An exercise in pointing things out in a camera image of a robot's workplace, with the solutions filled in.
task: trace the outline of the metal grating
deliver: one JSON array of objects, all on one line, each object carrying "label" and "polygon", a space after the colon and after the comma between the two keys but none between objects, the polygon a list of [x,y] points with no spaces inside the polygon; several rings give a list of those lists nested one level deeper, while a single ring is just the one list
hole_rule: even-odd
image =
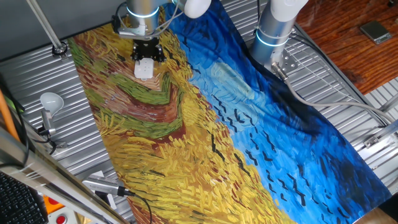
[{"label": "metal grating", "polygon": [[[243,39],[250,44],[257,22],[256,0],[221,2]],[[264,6],[265,1],[261,1],[261,7]],[[327,66],[312,49],[292,39],[288,41],[286,49],[302,63],[296,71],[288,75],[294,88],[306,100],[326,103],[348,101],[352,100],[352,97],[361,101],[361,97],[352,91],[351,84],[345,82],[342,74],[330,70],[330,65]],[[53,140],[68,143],[66,149],[57,149],[53,155],[59,163],[80,179],[99,170],[102,170],[106,177],[117,179],[95,125],[72,56],[70,53],[68,56],[69,60],[63,62],[52,56],[51,46],[48,46],[0,63],[0,72],[10,86],[12,94],[25,106],[25,117],[35,127],[41,126],[42,122],[42,106],[39,102],[42,93],[51,91],[65,100],[64,108],[55,115],[57,134],[53,136]],[[363,144],[367,138],[380,130],[380,124],[367,111],[350,106],[319,110],[354,146],[384,184],[389,185],[398,176],[397,166],[394,165],[398,162],[397,149],[392,146],[391,140],[387,140],[383,145],[378,144],[374,149],[366,149]],[[391,115],[397,119],[398,110],[394,113]],[[389,189],[391,192],[397,190],[396,186]],[[118,207],[116,211],[124,218],[133,220],[127,200],[122,197],[114,199]]]},{"label": "metal grating", "polygon": [[[398,94],[398,78],[373,90],[365,97],[374,107],[380,108],[396,94]],[[387,114],[394,119],[398,119],[398,106],[393,107]],[[389,147],[377,151],[373,155],[369,155],[368,160],[371,164],[374,164],[374,166],[379,166],[386,170],[380,173],[382,178],[386,180],[384,183],[389,187],[391,192],[398,192],[398,185],[394,183],[398,179],[398,144],[393,137],[391,137],[386,144],[389,144]]]}]

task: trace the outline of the keyboard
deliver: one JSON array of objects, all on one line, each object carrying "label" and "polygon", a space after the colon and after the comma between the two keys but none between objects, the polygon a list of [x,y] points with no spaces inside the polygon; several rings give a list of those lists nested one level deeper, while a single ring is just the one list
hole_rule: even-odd
[{"label": "keyboard", "polygon": [[31,189],[0,172],[0,223],[46,223]]}]

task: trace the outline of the dark wood surface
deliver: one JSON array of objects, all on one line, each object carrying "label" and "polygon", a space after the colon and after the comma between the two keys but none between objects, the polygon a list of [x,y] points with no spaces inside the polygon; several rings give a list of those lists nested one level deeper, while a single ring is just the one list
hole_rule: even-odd
[{"label": "dark wood surface", "polygon": [[[398,5],[388,0],[309,0],[297,22],[363,94],[398,77]],[[359,27],[380,22],[392,38],[376,45]]]},{"label": "dark wood surface", "polygon": [[375,208],[355,224],[398,224],[390,216],[385,214],[380,208]]}]

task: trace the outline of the lamp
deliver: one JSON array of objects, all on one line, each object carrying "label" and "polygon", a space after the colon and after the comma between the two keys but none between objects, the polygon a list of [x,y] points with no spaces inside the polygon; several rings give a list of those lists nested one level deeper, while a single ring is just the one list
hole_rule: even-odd
[{"label": "lamp", "polygon": [[53,135],[56,132],[52,118],[63,107],[63,99],[55,93],[43,93],[40,102],[44,107],[42,110],[44,130],[39,130],[41,135]]}]

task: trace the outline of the painted cloth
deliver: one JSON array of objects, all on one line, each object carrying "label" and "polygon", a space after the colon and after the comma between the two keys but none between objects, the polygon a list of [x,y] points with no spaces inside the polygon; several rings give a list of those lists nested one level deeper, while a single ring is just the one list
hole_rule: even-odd
[{"label": "painted cloth", "polygon": [[69,43],[116,172],[154,223],[353,223],[391,196],[317,110],[252,65],[219,1],[171,23],[150,80],[110,24]]}]

